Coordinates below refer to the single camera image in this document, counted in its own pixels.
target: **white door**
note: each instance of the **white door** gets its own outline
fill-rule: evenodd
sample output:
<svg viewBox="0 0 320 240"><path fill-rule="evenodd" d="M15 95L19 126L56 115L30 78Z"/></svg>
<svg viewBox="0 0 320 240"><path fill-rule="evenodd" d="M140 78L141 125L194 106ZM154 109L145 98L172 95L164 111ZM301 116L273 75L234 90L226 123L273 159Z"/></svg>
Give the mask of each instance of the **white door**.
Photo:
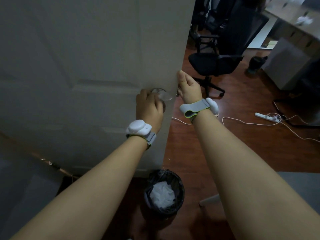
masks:
<svg viewBox="0 0 320 240"><path fill-rule="evenodd" d="M0 131L74 174L125 141L142 88L175 97L194 0L1 0ZM138 166L162 165L174 99Z"/></svg>

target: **plastic bag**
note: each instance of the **plastic bag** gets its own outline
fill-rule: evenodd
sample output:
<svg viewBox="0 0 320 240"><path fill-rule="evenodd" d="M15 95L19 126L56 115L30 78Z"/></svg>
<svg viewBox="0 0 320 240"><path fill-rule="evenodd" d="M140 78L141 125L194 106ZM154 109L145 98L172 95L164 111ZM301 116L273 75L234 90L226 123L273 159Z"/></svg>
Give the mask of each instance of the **plastic bag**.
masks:
<svg viewBox="0 0 320 240"><path fill-rule="evenodd" d="M156 183L150 193L150 198L158 208L167 208L174 203L174 191L166 181Z"/></svg>
<svg viewBox="0 0 320 240"><path fill-rule="evenodd" d="M171 186L174 192L173 204L166 208L159 208L155 205L150 197L150 194L154 188L154 185L159 182L166 182ZM184 201L184 187L181 178L170 170L156 170L150 173L148 178L148 186L144 191L144 198L148 207L154 210L158 216L163 218L169 218L177 214Z"/></svg>

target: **black trash can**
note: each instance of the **black trash can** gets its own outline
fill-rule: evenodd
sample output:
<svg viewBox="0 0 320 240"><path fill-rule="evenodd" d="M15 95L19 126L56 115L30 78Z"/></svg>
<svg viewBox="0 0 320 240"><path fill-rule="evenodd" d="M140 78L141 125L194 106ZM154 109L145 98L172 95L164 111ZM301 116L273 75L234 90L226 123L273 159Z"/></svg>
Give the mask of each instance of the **black trash can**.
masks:
<svg viewBox="0 0 320 240"><path fill-rule="evenodd" d="M166 219L177 214L178 210L181 208L184 201L184 187L181 178L170 170L156 170L149 174L148 186L144 191L144 199L147 206L153 210L160 218ZM174 191L174 201L173 205L163 209L158 208L152 202L150 198L150 193L153 190L153 186L156 183L166 181L167 184L171 185L171 189Z"/></svg>
<svg viewBox="0 0 320 240"><path fill-rule="evenodd" d="M264 63L266 63L266 60L268 59L268 56L264 57L259 57L259 56L254 56L251 58L249 62L249 67L247 69L248 73L255 74Z"/></svg>

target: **wrist-worn device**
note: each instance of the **wrist-worn device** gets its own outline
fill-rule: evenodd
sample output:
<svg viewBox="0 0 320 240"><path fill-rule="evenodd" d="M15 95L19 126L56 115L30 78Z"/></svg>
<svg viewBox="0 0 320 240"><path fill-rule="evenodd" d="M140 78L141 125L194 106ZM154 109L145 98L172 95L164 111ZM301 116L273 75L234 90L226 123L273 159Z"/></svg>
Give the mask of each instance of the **wrist-worn device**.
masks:
<svg viewBox="0 0 320 240"><path fill-rule="evenodd" d="M180 111L186 118L189 118L191 121L196 117L198 112L204 109L210 109L216 117L218 117L219 115L219 107L217 103L209 97L207 97L206 99L203 98L193 104L182 104L180 106Z"/></svg>
<svg viewBox="0 0 320 240"><path fill-rule="evenodd" d="M130 123L128 128L125 130L126 137L130 136L140 136L146 140L148 143L148 148L152 145L157 135L151 131L152 126L146 124L143 120L135 120Z"/></svg>

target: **wooden floor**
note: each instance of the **wooden floor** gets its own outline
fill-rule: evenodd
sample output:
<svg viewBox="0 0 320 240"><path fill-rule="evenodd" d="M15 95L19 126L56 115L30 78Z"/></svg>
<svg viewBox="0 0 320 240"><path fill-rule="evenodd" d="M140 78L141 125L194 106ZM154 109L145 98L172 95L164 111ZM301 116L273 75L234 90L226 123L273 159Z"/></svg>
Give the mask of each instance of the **wooden floor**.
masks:
<svg viewBox="0 0 320 240"><path fill-rule="evenodd" d="M186 49L182 69L191 76L201 77L188 62L188 56L195 51ZM268 55L268 52L247 50L244 60L230 75L212 77L212 82L226 90L222 99L212 89L211 98L220 109L219 119L228 116L247 123L267 124L268 121L254 116L255 112L267 114L276 112L272 100L282 93L261 71L247 76L245 69L254 55ZM188 123L179 112L182 104L176 99L173 117ZM296 137L284 125L256 126L225 119L225 126L259 154L274 170L320 173L320 144ZM320 130L293 129L302 137L317 138ZM112 224L104 239L234 239L225 219L222 205L211 205L201 209L198 201L217 193L210 176L200 144L192 125L172 121L163 161L163 168L177 173L185 187L182 208L170 223L151 218L143 204L143 190L146 182L133 179Z"/></svg>

